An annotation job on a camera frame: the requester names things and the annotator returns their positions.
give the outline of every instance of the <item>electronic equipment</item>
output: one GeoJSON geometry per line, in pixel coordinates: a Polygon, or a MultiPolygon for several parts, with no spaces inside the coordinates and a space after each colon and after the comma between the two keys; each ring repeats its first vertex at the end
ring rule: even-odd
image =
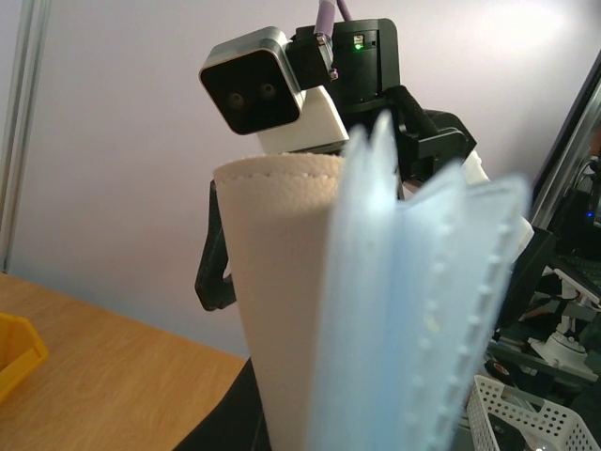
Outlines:
{"type": "Polygon", "coordinates": [[[547,229],[591,156],[591,137],[601,121],[601,52],[593,63],[548,154],[533,189],[531,222],[547,229]]]}
{"type": "Polygon", "coordinates": [[[591,176],[593,187],[589,196],[586,216],[592,226],[601,228],[601,163],[596,160],[591,162],[590,167],[593,170],[591,176]]]}
{"type": "MultiPolygon", "coordinates": [[[[199,79],[230,129],[256,133],[268,154],[337,154],[350,128],[361,125],[371,132],[378,114],[389,109],[401,179],[426,181],[452,159],[465,159],[476,142],[459,118],[424,110],[400,84],[393,22],[351,21],[344,0],[337,4],[343,23],[333,23],[333,0],[321,0],[316,26],[298,28],[290,41],[278,28],[267,27],[210,52],[199,79]]],[[[195,282],[206,310],[236,301],[232,278],[223,275],[227,261],[211,183],[208,235],[195,282]]],[[[215,449],[236,443],[242,449],[237,433],[219,433],[229,428],[240,437],[248,435],[241,440],[249,449],[270,449],[250,361],[218,407],[177,449],[195,449],[200,443],[213,443],[215,449]],[[234,397],[248,400],[243,409],[239,401],[232,402],[234,397]]]]}
{"type": "Polygon", "coordinates": [[[576,256],[556,255],[548,262],[560,278],[566,280],[593,303],[601,303],[601,262],[576,256]]]}
{"type": "Polygon", "coordinates": [[[200,81],[237,134],[251,134],[301,117],[304,94],[285,57],[287,38],[269,26],[215,46],[200,81]]]}

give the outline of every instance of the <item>metal frame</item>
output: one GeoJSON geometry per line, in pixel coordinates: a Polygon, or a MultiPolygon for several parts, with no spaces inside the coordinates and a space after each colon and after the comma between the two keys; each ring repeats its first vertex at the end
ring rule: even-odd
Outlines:
{"type": "Polygon", "coordinates": [[[512,350],[503,344],[490,344],[488,345],[487,352],[498,359],[508,360],[514,364],[524,365],[528,368],[536,369],[537,371],[541,371],[542,373],[548,374],[563,381],[577,383],[579,385],[592,384],[591,381],[581,377],[579,374],[572,373],[567,369],[560,369],[549,365],[540,357],[528,355],[519,350],[512,350]]]}
{"type": "Polygon", "coordinates": [[[8,270],[50,0],[23,0],[0,162],[0,264],[8,270]]]}
{"type": "Polygon", "coordinates": [[[601,120],[601,81],[597,73],[593,73],[592,76],[593,80],[596,81],[596,86],[591,86],[592,95],[578,119],[576,128],[572,132],[567,145],[562,150],[560,158],[554,164],[534,201],[532,209],[533,226],[547,229],[560,201],[573,183],[582,162],[590,157],[590,142],[593,131],[595,127],[599,126],[601,120]]]}

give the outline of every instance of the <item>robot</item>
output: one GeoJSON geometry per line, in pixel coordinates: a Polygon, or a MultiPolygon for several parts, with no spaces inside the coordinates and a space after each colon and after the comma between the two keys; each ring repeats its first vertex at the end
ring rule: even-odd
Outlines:
{"type": "MultiPolygon", "coordinates": [[[[322,0],[315,26],[287,39],[267,27],[217,45],[199,79],[237,134],[257,135],[267,154],[339,154],[355,126],[370,133],[390,110],[399,178],[424,182],[451,160],[464,160],[476,142],[452,113],[424,110],[401,85],[396,27],[391,20],[350,18],[334,23],[333,0],[322,0]]],[[[207,311],[236,301],[214,182],[208,234],[195,281],[207,311]]],[[[249,360],[220,404],[176,448],[270,450],[261,400],[249,360]]]]}

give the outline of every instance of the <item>purple cable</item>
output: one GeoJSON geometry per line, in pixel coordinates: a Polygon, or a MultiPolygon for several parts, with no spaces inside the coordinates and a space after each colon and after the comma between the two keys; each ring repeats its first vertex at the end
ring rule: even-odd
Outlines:
{"type": "Polygon", "coordinates": [[[331,38],[334,31],[334,16],[336,15],[336,5],[334,0],[321,0],[319,2],[319,12],[317,13],[315,34],[323,34],[331,38]]]}
{"type": "Polygon", "coordinates": [[[352,17],[350,17],[350,12],[348,11],[347,2],[345,0],[336,0],[336,4],[338,5],[338,10],[342,15],[342,18],[345,21],[352,21],[352,17]]]}

